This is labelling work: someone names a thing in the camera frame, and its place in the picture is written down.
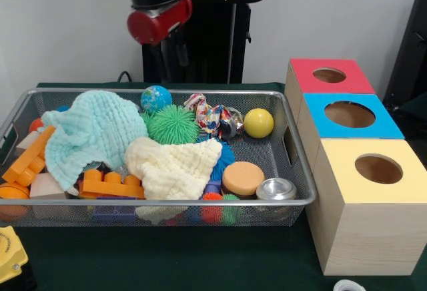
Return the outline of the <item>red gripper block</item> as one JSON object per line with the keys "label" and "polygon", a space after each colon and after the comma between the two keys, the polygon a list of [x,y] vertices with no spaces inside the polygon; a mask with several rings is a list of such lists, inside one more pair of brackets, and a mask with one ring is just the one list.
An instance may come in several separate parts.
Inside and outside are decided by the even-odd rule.
{"label": "red gripper block", "polygon": [[[130,35],[141,45],[156,46],[191,17],[191,0],[180,0],[170,7],[150,11],[133,11],[127,18]],[[187,46],[182,34],[177,34],[177,58],[181,66],[188,66]]]}

